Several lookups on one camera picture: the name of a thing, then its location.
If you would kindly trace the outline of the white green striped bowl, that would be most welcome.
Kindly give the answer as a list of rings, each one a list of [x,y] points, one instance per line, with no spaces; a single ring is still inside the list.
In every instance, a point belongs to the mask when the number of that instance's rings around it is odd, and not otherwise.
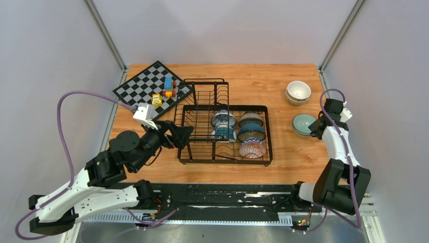
[[[298,114],[292,119],[292,128],[302,133],[310,133],[308,126],[315,120],[316,118],[309,114]]]

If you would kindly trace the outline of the cream white bowl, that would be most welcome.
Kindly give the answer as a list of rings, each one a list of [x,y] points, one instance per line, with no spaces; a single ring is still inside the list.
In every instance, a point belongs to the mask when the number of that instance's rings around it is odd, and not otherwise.
[[[308,101],[312,90],[305,82],[294,80],[288,84],[285,93],[290,104],[299,106]]]

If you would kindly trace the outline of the black wire dish rack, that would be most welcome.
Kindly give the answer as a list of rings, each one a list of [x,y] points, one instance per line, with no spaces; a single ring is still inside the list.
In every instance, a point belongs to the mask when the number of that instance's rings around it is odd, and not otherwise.
[[[182,164],[269,166],[273,160],[268,108],[229,102],[223,78],[186,78],[190,94],[175,108],[175,124],[194,128]]]

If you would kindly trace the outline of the dark blue bowl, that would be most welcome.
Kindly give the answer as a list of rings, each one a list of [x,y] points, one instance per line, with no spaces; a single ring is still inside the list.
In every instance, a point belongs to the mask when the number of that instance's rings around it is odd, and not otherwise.
[[[240,127],[237,138],[241,142],[249,138],[256,138],[263,141],[266,138],[266,132],[262,125],[255,121],[248,121]]]

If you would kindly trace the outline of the light green celadon bowl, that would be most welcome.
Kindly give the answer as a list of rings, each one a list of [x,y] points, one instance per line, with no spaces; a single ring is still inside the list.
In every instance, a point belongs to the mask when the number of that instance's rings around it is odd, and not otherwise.
[[[300,136],[300,137],[307,138],[307,137],[311,137],[311,136],[312,136],[310,133],[302,133],[302,132],[297,131],[297,130],[293,130],[293,131],[294,131],[294,133],[295,133],[297,136]]]

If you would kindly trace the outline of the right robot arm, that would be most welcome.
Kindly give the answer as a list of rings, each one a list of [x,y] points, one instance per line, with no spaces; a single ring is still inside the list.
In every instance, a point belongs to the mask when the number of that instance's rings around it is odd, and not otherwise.
[[[298,181],[292,186],[290,207],[302,211],[311,203],[354,215],[371,179],[371,172],[360,166],[349,144],[349,128],[342,115],[343,102],[326,99],[318,118],[309,125],[310,135],[322,140],[329,161],[315,184]]]

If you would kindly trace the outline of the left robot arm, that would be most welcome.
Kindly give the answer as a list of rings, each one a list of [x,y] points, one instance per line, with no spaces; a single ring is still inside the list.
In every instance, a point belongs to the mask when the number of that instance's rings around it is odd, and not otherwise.
[[[151,208],[155,194],[147,180],[107,194],[103,190],[125,180],[127,173],[138,172],[158,150],[183,149],[193,130],[192,126],[178,127],[167,120],[156,121],[155,128],[146,128],[143,136],[134,131],[121,132],[109,141],[107,150],[86,163],[71,185],[59,189],[62,195],[51,193],[29,198],[29,208],[37,211],[29,222],[30,232],[57,235],[100,213],[131,207]]]

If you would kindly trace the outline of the yellow toy block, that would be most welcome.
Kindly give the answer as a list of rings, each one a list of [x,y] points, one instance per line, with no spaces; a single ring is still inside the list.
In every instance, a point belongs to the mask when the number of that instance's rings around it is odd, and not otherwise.
[[[163,96],[161,94],[153,94],[151,104],[155,107],[161,106],[163,104]]]

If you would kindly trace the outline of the teal glazed bowl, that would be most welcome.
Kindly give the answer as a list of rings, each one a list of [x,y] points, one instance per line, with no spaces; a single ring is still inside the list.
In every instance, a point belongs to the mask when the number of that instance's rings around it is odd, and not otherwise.
[[[220,125],[214,128],[210,135],[212,139],[221,143],[233,143],[237,141],[236,131],[226,125]]]

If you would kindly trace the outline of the blue toy block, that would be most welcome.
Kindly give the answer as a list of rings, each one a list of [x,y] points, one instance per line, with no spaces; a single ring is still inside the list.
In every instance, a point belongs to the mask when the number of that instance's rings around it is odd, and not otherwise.
[[[175,80],[173,80],[172,77],[166,77],[164,80],[164,90],[162,92],[162,95],[167,98],[174,97],[176,95],[176,86],[177,83]]]

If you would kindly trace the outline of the blue floral white bowl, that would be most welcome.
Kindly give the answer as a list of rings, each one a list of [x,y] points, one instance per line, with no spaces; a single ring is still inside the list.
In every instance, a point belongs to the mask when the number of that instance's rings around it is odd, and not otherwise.
[[[210,121],[211,125],[216,128],[220,125],[226,125],[234,128],[237,124],[235,116],[227,110],[219,110]]]

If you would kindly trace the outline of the checkered board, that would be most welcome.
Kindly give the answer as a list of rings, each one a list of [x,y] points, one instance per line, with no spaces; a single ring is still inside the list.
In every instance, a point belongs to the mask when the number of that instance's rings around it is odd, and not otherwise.
[[[176,95],[171,98],[163,97],[162,105],[154,108],[152,117],[160,118],[193,92],[193,89],[160,61],[156,61],[134,77],[113,90],[113,93],[123,103],[134,106],[138,103],[151,104],[153,94],[162,94],[164,80],[170,77],[176,82]]]

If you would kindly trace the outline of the brown patterned bowl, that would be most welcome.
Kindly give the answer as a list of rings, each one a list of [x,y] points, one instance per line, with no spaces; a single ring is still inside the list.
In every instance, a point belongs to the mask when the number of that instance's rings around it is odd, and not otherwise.
[[[257,124],[259,124],[260,126],[262,126],[264,124],[264,121],[262,119],[262,117],[253,111],[247,111],[245,112],[239,120],[239,127],[242,127],[243,125],[245,125],[247,122],[256,122]]]

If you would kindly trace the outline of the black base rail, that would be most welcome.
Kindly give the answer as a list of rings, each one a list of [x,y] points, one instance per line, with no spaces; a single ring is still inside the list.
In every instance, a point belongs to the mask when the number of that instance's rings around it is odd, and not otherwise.
[[[97,189],[67,207],[72,223],[87,219],[133,222],[142,228],[163,223],[285,225],[307,227],[314,213],[359,217],[364,202],[361,186],[331,185],[322,196],[312,183],[295,184],[183,184],[120,183]]]

